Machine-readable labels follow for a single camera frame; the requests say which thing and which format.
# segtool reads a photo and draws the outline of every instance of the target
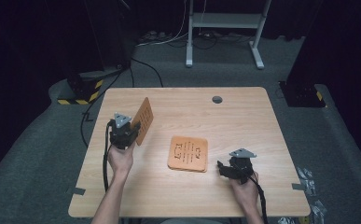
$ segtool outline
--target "human hand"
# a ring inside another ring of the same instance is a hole
[[[256,182],[258,180],[258,173],[254,172],[252,177]],[[252,180],[248,180],[244,184],[240,184],[239,180],[230,179],[236,201],[241,206],[246,216],[258,214],[257,199],[258,190],[256,184]]]
[[[111,145],[108,151],[108,161],[113,169],[115,176],[128,176],[133,165],[134,141],[127,149],[118,149]]]

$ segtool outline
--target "wooden table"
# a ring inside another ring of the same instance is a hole
[[[220,96],[221,104],[212,101]],[[217,161],[229,164],[229,153],[244,147],[265,191],[269,217],[303,217],[310,213],[281,129],[262,88],[133,88],[111,89],[104,96],[73,195],[72,217],[93,217],[104,196],[102,158],[104,132],[115,112],[133,117],[148,97],[154,120],[143,144],[136,147],[121,217],[242,217],[229,181]],[[174,135],[208,141],[206,173],[171,170],[167,166]]]

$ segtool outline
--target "wire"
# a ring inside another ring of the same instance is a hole
[[[139,47],[139,46],[145,46],[145,45],[158,45],[158,44],[166,44],[166,43],[169,43],[169,42],[172,42],[172,41],[176,40],[176,39],[177,39],[177,37],[180,35],[181,31],[183,30],[184,22],[185,22],[185,20],[186,20],[186,11],[187,11],[187,0],[184,0],[183,21],[182,21],[182,23],[181,23],[181,26],[180,26],[180,30],[179,30],[179,32],[177,33],[177,35],[176,35],[174,38],[169,39],[169,40],[166,40],[166,41],[162,41],[162,42],[138,44],[138,45],[136,45],[136,47]]]
[[[204,16],[205,11],[206,11],[206,2],[207,2],[207,0],[205,0],[204,3],[203,3],[203,12],[202,12],[202,15],[201,15],[201,23],[203,23],[203,16]]]
[[[242,42],[248,42],[249,40],[251,40],[253,38],[253,36],[249,36],[248,38],[246,38],[245,40],[241,40],[241,38],[239,38],[238,40],[236,41],[233,41],[234,43],[242,43]]]
[[[132,88],[134,88],[134,77],[133,77],[133,71],[130,67],[130,71],[131,71],[131,78],[132,78]]]
[[[84,125],[84,119],[87,115],[89,115],[89,111],[90,111],[90,108],[95,104],[95,102],[98,101],[99,98],[101,98],[102,95],[105,94],[105,92],[117,81],[117,79],[121,76],[121,74],[124,72],[125,70],[122,70],[120,71],[119,74],[117,74],[116,78],[114,79],[114,81],[112,81],[110,83],[110,85],[98,96],[96,97],[96,99],[92,102],[92,104],[90,104],[90,106],[88,107],[87,111],[85,113],[83,113],[83,117],[82,117],[82,120],[81,120],[81,124],[80,124],[80,133],[81,133],[81,138],[82,138],[82,141],[85,145],[85,147],[88,147],[88,144],[87,144],[87,141],[85,140],[85,136],[84,136],[84,132],[83,132],[83,125]]]
[[[202,48],[202,47],[199,47],[198,45],[196,45],[194,42],[192,43],[192,46],[195,47],[196,49],[211,49],[212,47],[214,47],[216,44],[217,44],[217,37],[215,36],[215,34],[212,34],[212,37],[213,38],[206,38],[206,36],[203,36],[202,39],[204,40],[211,40],[211,39],[214,39],[215,42],[213,43],[213,45],[207,47],[207,48]]]
[[[160,73],[157,71],[157,69],[155,69],[153,66],[151,66],[151,65],[149,65],[149,64],[147,64],[147,63],[142,63],[142,62],[140,62],[140,61],[137,61],[137,60],[134,59],[134,58],[131,58],[131,59],[134,60],[134,61],[137,62],[137,63],[144,64],[145,66],[148,66],[148,67],[150,67],[151,69],[153,69],[153,70],[156,72],[158,78],[160,79],[160,86],[163,88],[162,78],[160,77]]]
[[[237,38],[236,40],[227,40],[227,39],[224,39],[224,38]],[[240,41],[242,39],[242,36],[241,35],[238,35],[238,36],[230,36],[230,35],[224,35],[224,36],[220,36],[218,38],[220,41],[219,42],[224,42],[224,43],[237,43],[238,41]]]
[[[187,41],[182,41],[182,42],[186,42],[186,44],[181,45],[181,46],[175,46],[175,45],[173,45],[173,44],[167,43],[167,45],[169,45],[169,46],[171,46],[171,47],[173,47],[173,48],[183,48],[183,47],[185,47],[185,46],[187,45]]]
[[[261,201],[262,218],[264,219],[264,223],[268,224],[267,202],[265,200],[264,190],[262,190],[262,187],[258,184],[258,179],[256,174],[253,171],[253,176],[256,178],[256,180],[254,180],[251,176],[249,176],[246,172],[244,172],[243,169],[241,169],[237,164],[234,164],[234,166],[244,175],[246,175],[248,179],[251,180],[256,185],[259,194],[259,200]]]
[[[108,159],[108,128],[113,125],[113,121],[110,120],[106,125],[105,136],[104,136],[104,160],[103,160],[103,172],[104,172],[104,191],[108,189],[107,181],[107,159]]]

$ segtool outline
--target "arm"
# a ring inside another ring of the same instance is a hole
[[[125,182],[133,165],[133,149],[135,142],[125,150],[111,146],[108,151],[108,161],[113,168],[113,178],[107,189],[92,224],[117,224],[122,192]]]
[[[254,180],[257,181],[258,174],[255,172]],[[239,180],[230,179],[236,201],[241,206],[244,214],[246,215],[247,223],[260,224],[263,223],[261,216],[257,209],[258,190],[253,181],[247,181],[240,184]]]

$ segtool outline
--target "cork board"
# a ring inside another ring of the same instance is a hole
[[[136,143],[138,146],[142,145],[143,139],[145,139],[148,128],[153,122],[153,118],[154,118],[153,111],[151,110],[151,105],[150,102],[148,101],[148,97],[146,97],[142,105],[140,105],[140,108],[137,111],[136,115],[134,116],[134,119],[131,124],[131,127],[133,128],[134,125],[140,121],[139,135],[136,138]]]
[[[174,136],[169,151],[168,166],[173,170],[206,172],[207,140]]]

